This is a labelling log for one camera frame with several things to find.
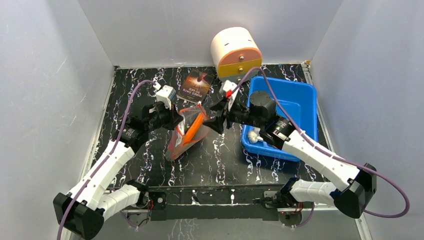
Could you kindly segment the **clear zip bag orange zipper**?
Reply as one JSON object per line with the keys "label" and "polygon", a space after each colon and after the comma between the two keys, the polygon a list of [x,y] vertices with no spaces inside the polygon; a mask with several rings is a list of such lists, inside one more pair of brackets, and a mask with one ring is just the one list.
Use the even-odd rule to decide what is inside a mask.
{"label": "clear zip bag orange zipper", "polygon": [[172,130],[165,153],[165,159],[169,162],[175,161],[210,133],[210,128],[203,125],[209,117],[201,104],[184,108],[179,114],[183,120]]}

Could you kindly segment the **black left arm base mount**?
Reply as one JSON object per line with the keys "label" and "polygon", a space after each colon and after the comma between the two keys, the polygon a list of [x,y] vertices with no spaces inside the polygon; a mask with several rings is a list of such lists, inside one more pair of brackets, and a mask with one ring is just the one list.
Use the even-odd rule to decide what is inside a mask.
{"label": "black left arm base mount", "polygon": [[151,191],[141,194],[138,203],[129,205],[121,210],[127,217],[133,219],[153,217],[155,212],[164,211],[167,205],[167,194],[162,191]]}

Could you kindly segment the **blue plastic bin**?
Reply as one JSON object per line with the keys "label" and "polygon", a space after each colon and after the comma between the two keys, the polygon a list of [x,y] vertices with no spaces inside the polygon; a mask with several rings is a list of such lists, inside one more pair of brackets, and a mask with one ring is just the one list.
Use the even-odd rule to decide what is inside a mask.
{"label": "blue plastic bin", "polygon": [[[315,87],[308,83],[290,81],[269,77],[268,82],[275,93],[278,102],[296,124],[305,131],[313,140],[318,140],[318,120],[317,120],[317,92]],[[252,126],[244,125],[241,132],[241,144],[250,154],[257,154],[292,162],[299,162],[300,159],[285,151],[279,150],[267,143],[258,141],[250,143],[248,133]]]}

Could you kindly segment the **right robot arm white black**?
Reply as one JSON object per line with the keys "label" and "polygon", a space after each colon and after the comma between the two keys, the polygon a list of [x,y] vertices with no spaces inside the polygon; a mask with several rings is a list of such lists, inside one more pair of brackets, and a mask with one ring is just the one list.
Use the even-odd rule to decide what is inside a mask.
{"label": "right robot arm white black", "polygon": [[255,91],[249,105],[233,103],[230,96],[211,107],[216,112],[203,125],[222,134],[224,124],[239,123],[255,127],[259,138],[269,146],[302,160],[327,178],[327,182],[305,181],[292,177],[273,196],[261,199],[270,208],[295,207],[302,202],[315,202],[336,207],[348,217],[358,219],[376,192],[375,168],[369,170],[343,163],[336,154],[323,148],[298,131],[285,117],[277,114],[277,103],[266,91]]}

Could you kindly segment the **white toy garlic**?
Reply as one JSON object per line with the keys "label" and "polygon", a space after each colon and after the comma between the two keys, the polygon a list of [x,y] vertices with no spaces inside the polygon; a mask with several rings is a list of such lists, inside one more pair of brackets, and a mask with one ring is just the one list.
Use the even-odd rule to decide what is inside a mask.
{"label": "white toy garlic", "polygon": [[256,144],[257,142],[264,141],[264,139],[260,136],[259,132],[256,130],[250,130],[247,133],[247,138],[250,144]]}

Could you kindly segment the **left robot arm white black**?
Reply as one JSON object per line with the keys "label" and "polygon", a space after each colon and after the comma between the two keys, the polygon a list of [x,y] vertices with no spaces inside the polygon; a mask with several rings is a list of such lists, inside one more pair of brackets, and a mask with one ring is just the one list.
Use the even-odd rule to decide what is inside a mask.
{"label": "left robot arm white black", "polygon": [[158,101],[146,105],[141,115],[129,115],[126,110],[119,130],[108,143],[101,159],[68,193],[58,193],[53,207],[61,239],[63,229],[84,240],[93,239],[104,222],[128,206],[145,208],[149,203],[147,186],[130,180],[112,193],[106,189],[119,170],[131,160],[149,140],[149,133],[163,128],[173,130],[183,117],[171,103]]}

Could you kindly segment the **orange toy squash slice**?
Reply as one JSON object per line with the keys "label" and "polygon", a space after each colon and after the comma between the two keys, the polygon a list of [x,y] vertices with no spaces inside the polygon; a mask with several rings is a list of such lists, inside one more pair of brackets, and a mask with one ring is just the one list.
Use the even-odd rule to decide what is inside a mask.
{"label": "orange toy squash slice", "polygon": [[185,135],[183,137],[183,145],[198,142],[201,138],[198,135],[204,120],[205,115],[203,113],[189,114],[185,118],[188,126],[186,127]]}

